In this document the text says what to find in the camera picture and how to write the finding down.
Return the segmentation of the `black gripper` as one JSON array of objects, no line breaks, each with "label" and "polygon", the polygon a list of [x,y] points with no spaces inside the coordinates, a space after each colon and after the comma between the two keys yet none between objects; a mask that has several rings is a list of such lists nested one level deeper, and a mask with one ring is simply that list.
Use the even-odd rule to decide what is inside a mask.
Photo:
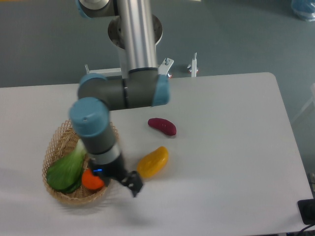
[{"label": "black gripper", "polygon": [[94,176],[101,180],[110,178],[127,187],[135,198],[143,187],[143,181],[137,171],[127,172],[123,156],[120,154],[114,161],[107,164],[97,164],[95,159],[89,160],[89,168]]}]

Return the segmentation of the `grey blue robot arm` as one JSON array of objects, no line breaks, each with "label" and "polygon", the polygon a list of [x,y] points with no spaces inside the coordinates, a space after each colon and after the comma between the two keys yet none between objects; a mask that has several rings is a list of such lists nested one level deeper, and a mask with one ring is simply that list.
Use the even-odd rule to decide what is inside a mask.
[{"label": "grey blue robot arm", "polygon": [[143,182],[137,171],[125,169],[110,112],[169,102],[168,78],[158,72],[151,5],[147,0],[78,0],[76,5],[87,18],[119,17],[127,76],[108,80],[97,73],[85,75],[78,88],[78,100],[69,110],[72,127],[87,150],[92,173],[101,179],[116,180],[136,196]]}]

